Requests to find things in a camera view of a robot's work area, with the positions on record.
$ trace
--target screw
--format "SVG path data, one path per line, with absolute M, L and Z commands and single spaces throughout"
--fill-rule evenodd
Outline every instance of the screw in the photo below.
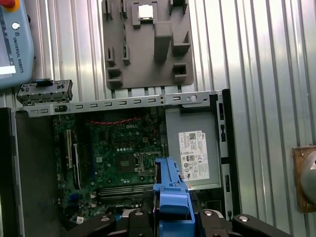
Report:
M 242 221 L 242 222 L 247 222 L 247 221 L 249 221 L 249 219 L 248 219 L 247 217 L 245 217 L 245 216 L 239 216 L 238 219 L 239 219 L 240 221 Z
M 107 217 L 107 216 L 103 216 L 102 218 L 101 218 L 101 221 L 104 221 L 104 222 L 106 222 L 106 221 L 109 221 L 110 219 L 109 219 L 109 217 Z
M 211 215 L 213 215 L 213 212 L 211 212 L 211 211 L 204 211 L 204 214 L 207 215 L 207 216 L 211 216 Z

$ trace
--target green motherboard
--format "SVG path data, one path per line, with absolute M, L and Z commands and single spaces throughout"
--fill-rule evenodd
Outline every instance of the green motherboard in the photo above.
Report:
M 158 109 L 54 117 L 61 218 L 80 224 L 141 206 L 155 160 L 166 156 L 161 118 Z

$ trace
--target circular hole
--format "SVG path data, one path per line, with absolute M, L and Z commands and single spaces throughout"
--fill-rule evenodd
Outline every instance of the circular hole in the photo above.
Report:
M 198 100 L 198 97 L 197 97 L 196 95 L 193 95 L 193 96 L 191 96 L 191 100 L 192 100 L 193 102 L 195 102 L 195 101 Z

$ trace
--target warning label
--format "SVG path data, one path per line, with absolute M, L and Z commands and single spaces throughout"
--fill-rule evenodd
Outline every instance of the warning label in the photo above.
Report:
M 185 181 L 209 178 L 205 133 L 179 132 L 182 173 Z

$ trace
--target corrugated metal wall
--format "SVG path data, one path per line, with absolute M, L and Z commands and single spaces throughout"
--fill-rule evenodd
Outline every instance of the corrugated metal wall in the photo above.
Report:
M 316 3 L 189 0 L 196 83 L 118 90 L 105 86 L 101 1 L 25 0 L 35 77 L 72 79 L 74 101 L 230 88 L 244 213 L 316 236 L 316 215 L 296 207 L 291 148 L 316 144 Z M 0 106 L 16 106 L 10 90 Z

